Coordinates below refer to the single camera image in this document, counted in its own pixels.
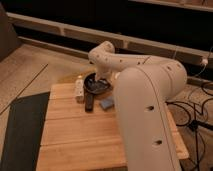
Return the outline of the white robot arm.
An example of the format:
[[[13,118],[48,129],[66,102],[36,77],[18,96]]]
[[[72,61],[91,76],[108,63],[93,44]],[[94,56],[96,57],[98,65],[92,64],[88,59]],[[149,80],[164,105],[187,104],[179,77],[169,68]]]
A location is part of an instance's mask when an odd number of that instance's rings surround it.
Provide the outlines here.
[[[166,101],[184,89],[184,66],[159,56],[117,54],[109,41],[93,48],[88,58],[97,79],[119,73],[113,97],[128,171],[181,171]]]

